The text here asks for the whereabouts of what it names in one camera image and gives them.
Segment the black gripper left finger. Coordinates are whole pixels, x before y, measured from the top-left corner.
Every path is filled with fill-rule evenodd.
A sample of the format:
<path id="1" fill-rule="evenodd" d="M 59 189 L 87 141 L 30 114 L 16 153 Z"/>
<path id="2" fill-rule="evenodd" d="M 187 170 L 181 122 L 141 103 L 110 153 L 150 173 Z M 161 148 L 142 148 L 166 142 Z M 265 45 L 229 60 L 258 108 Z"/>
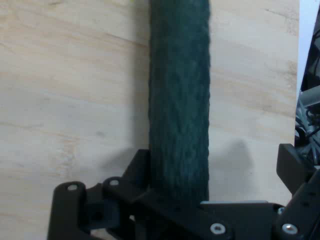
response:
<path id="1" fill-rule="evenodd" d="M 118 240 L 199 240 L 183 207 L 150 188 L 150 153 L 140 149 L 122 176 L 87 188 L 82 182 L 58 185 L 53 192 L 48 237 L 92 240 L 104 229 Z"/>

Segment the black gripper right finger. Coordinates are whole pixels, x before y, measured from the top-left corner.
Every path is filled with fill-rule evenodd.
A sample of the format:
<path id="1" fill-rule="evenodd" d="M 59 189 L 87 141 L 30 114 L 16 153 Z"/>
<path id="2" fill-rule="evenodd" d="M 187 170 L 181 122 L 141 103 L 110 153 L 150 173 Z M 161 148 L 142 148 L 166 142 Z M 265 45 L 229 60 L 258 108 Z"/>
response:
<path id="1" fill-rule="evenodd" d="M 278 147 L 276 173 L 292 194 L 274 222 L 277 240 L 320 238 L 320 170 L 300 156 L 292 144 Z"/>

